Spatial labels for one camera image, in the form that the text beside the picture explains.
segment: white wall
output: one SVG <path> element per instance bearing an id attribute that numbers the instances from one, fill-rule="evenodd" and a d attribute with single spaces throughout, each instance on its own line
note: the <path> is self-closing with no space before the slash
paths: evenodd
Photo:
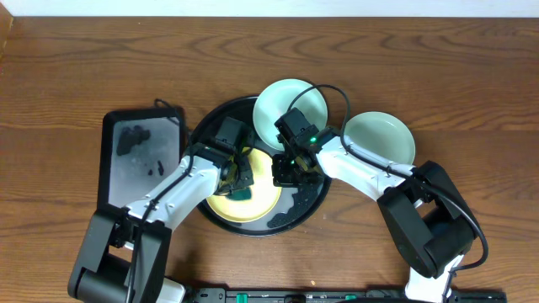
<path id="1" fill-rule="evenodd" d="M 539 17 L 539 0 L 0 0 L 13 16 Z"/>

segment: wooden table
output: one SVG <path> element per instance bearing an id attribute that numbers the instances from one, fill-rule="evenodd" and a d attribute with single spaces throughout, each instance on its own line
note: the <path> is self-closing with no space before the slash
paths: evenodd
<path id="1" fill-rule="evenodd" d="M 396 115 L 414 133 L 415 163 L 446 168 L 491 248 L 457 288 L 539 300 L 537 19 L 203 18 L 15 19 L 0 74 L 0 300 L 72 301 L 107 112 L 159 97 L 183 106 L 192 128 L 287 77 L 343 88 L 353 114 Z M 344 102 L 326 96 L 339 125 Z M 476 243 L 465 262 L 479 255 Z M 402 287 L 408 266 L 377 205 L 334 182 L 312 218 L 276 237 L 236 236 L 193 211 L 167 274 L 336 290 Z"/>

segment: black round plate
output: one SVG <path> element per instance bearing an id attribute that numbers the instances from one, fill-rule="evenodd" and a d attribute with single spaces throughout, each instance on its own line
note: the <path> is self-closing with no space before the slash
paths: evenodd
<path id="1" fill-rule="evenodd" d="M 226 117 L 245 122 L 254 130 L 253 108 L 257 97 L 258 96 L 248 96 L 237 98 L 212 110 L 196 126 L 191 135 L 192 141 L 194 143 L 208 141 L 211 137 L 215 136 L 219 126 L 221 126 L 222 121 Z M 256 134 L 254 142 L 254 147 L 267 152 L 270 155 L 280 152 L 266 145 Z M 246 229 L 242 223 L 230 222 L 221 218 L 211 209 L 206 200 L 198 205 L 198 209 L 206 218 L 224 230 L 244 236 L 271 236 L 289 231 L 309 218 L 326 197 L 330 184 L 331 178 L 326 177 L 320 184 L 299 187 L 297 193 L 292 195 L 294 205 L 286 213 L 273 214 L 274 217 L 267 222 L 267 229 L 264 230 L 255 231 Z"/>

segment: yellow plate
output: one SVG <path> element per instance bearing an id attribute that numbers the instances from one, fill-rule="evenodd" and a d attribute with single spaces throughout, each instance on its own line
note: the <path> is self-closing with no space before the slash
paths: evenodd
<path id="1" fill-rule="evenodd" d="M 255 221 L 269 213 L 279 200 L 281 188 L 273 185 L 271 157 L 253 149 L 248 161 L 253 170 L 253 185 L 232 195 L 212 195 L 206 199 L 211 209 L 227 221 Z"/>

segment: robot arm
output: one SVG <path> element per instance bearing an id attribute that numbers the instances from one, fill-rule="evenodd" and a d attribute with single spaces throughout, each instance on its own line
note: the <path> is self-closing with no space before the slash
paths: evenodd
<path id="1" fill-rule="evenodd" d="M 275 122 L 275 126 L 280 132 L 279 140 L 285 146 L 286 157 L 274 158 L 274 166 L 283 169 L 287 167 L 283 163 L 292 161 L 297 168 L 290 168 L 289 173 L 323 172 L 375 200 L 395 246 L 411 267 L 407 297 L 442 302 L 450 270 L 460 263 L 477 237 L 464 215 L 452 203 L 418 185 L 433 183 L 441 187 L 477 224 L 446 171 L 434 162 L 414 167 L 389 161 L 354 145 L 348 137 L 341 140 L 329 128 L 318 131 L 299 109 L 288 111 Z M 343 141 L 354 155 L 344 148 Z M 391 167 L 393 172 L 399 172 L 400 177 L 379 167 Z M 274 175 L 276 185 L 280 184 L 282 175 L 286 173 Z M 308 178 L 297 177 L 295 180 Z M 431 201 L 436 203 L 435 209 L 421 217 L 416 208 Z"/>
<path id="2" fill-rule="evenodd" d="M 348 153 L 332 130 L 318 131 L 316 126 L 309 125 L 297 109 L 287 112 L 275 125 L 280 130 L 286 154 L 274 158 L 274 183 L 282 185 L 280 177 L 291 174 L 300 176 L 293 178 L 295 180 L 308 182 L 309 178 L 301 178 L 302 174 L 322 173 L 343 180 L 376 200 L 398 251 L 411 266 L 406 288 L 408 298 L 441 302 L 448 271 L 460 262 L 477 236 L 459 211 L 408 180 L 415 178 L 443 185 L 444 190 L 457 197 L 459 206 L 473 218 L 443 168 L 433 162 L 421 167 L 397 164 L 360 146 L 351 146 L 354 154 L 382 167 L 391 166 L 393 171 L 408 178 L 387 174 Z M 70 296 L 85 302 L 123 302 L 131 264 L 110 254 L 109 246 L 131 247 L 135 235 L 144 230 L 136 264 L 133 301 L 181 301 L 183 286 L 168 279 L 163 282 L 173 230 L 203 199 L 219 188 L 249 186 L 244 181 L 249 180 L 248 167 L 234 167 L 230 161 L 232 155 L 243 149 L 238 138 L 245 136 L 242 126 L 233 126 L 238 126 L 237 121 L 223 122 L 221 130 L 232 128 L 236 131 L 220 132 L 212 146 L 218 148 L 197 144 L 190 174 L 159 200 L 146 221 L 142 222 L 141 218 L 150 201 L 184 173 L 190 157 L 183 158 L 176 171 L 144 198 L 122 210 L 111 206 L 96 211 L 69 281 Z M 290 167 L 287 163 L 291 162 L 297 165 L 292 165 L 289 173 L 275 174 L 283 167 Z M 291 185 L 289 177 L 284 183 Z M 438 207 L 425 218 L 419 216 L 415 208 L 432 200 Z"/>

